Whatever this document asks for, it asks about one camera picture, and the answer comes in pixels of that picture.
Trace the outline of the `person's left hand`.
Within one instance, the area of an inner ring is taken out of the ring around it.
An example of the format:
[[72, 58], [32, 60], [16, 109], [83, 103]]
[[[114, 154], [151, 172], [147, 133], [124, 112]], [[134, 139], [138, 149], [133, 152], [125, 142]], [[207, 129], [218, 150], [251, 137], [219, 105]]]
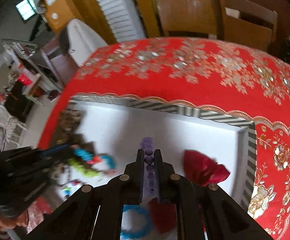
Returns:
[[0, 214], [0, 232], [6, 231], [7, 229], [14, 229], [17, 226], [22, 226], [24, 228], [28, 226], [27, 210], [17, 218], [7, 218]]

